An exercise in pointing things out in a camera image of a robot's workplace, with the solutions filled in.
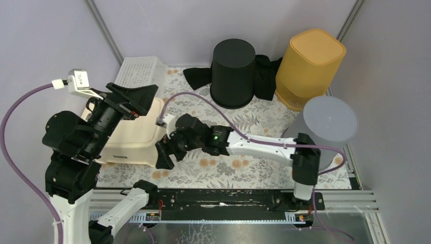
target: yellow trash can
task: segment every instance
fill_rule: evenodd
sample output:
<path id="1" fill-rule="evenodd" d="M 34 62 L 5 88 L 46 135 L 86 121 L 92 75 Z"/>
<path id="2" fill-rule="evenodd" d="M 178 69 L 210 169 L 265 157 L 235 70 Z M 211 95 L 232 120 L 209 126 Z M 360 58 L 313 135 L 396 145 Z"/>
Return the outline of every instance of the yellow trash can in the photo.
<path id="1" fill-rule="evenodd" d="M 275 77 L 275 95 L 300 111 L 311 98 L 325 95 L 345 54 L 345 46 L 324 30 L 294 36 Z"/>

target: table surface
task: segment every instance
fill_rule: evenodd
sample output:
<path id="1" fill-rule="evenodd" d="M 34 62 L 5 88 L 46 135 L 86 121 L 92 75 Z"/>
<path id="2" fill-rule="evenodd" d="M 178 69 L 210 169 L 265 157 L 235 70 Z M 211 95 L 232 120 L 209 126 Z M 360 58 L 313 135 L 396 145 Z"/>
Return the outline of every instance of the table surface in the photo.
<path id="1" fill-rule="evenodd" d="M 182 68 L 170 68 L 164 87 L 163 100 L 178 92 L 192 92 Z M 211 100 L 209 85 L 195 91 Z M 294 121 L 298 112 L 283 105 L 276 96 L 272 101 L 256 97 L 241 109 L 222 111 L 240 130 L 269 137 L 280 137 Z M 227 122 L 204 101 L 183 95 L 172 100 L 168 113 L 179 117 L 185 113 L 212 125 L 227 126 Z M 330 168 L 342 161 L 337 155 Z M 97 187 L 131 187 L 138 180 L 147 180 L 159 188 L 239 188 L 239 189 L 292 189 L 292 168 L 283 163 L 258 157 L 210 156 L 200 149 L 190 151 L 173 170 L 158 170 L 147 165 L 103 165 Z M 317 189 L 351 189 L 346 167 L 319 176 Z"/>

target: black trash can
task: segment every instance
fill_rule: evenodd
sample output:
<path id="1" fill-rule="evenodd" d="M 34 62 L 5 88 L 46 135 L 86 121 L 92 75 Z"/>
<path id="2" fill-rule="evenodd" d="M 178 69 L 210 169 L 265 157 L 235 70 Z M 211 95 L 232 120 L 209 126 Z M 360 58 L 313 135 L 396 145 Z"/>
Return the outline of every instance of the black trash can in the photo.
<path id="1" fill-rule="evenodd" d="M 253 98 L 255 49 L 241 39 L 227 39 L 217 44 L 212 56 L 211 97 L 224 108 L 236 109 Z"/>

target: black cloth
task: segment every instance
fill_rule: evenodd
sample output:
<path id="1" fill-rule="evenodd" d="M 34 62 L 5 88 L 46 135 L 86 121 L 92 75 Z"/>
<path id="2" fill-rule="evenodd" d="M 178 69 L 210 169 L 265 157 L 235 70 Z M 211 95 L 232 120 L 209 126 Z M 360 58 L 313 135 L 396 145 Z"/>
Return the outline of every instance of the black cloth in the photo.
<path id="1" fill-rule="evenodd" d="M 265 55 L 256 55 L 256 73 L 254 76 L 254 94 L 257 98 L 270 100 L 275 92 L 275 75 L 279 70 L 282 57 L 276 61 L 270 61 Z M 183 71 L 189 85 L 193 90 L 211 83 L 212 67 L 189 68 Z"/>

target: white wall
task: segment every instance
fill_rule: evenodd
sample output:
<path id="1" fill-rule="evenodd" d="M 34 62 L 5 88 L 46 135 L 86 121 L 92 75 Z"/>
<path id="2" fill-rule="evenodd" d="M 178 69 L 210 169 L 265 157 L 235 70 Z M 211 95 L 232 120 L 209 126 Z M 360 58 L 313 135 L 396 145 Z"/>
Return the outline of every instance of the white wall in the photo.
<path id="1" fill-rule="evenodd" d="M 355 0 L 95 0 L 124 57 L 158 56 L 165 64 L 209 65 L 222 40 L 250 42 L 278 59 L 289 40 L 311 28 L 334 36 Z"/>
<path id="2" fill-rule="evenodd" d="M 72 68 L 88 70 L 90 83 L 103 89 L 119 66 L 82 0 L 2 0 L 0 2 L 0 116 L 22 94 L 66 78 Z M 7 146 L 18 167 L 45 191 L 51 150 L 41 140 L 50 116 L 81 112 L 84 99 L 65 89 L 45 90 L 12 115 Z M 0 243 L 53 243 L 51 213 L 0 157 Z"/>
<path id="3" fill-rule="evenodd" d="M 368 0 L 332 83 L 359 118 L 359 173 L 391 243 L 429 243 L 431 2 Z"/>

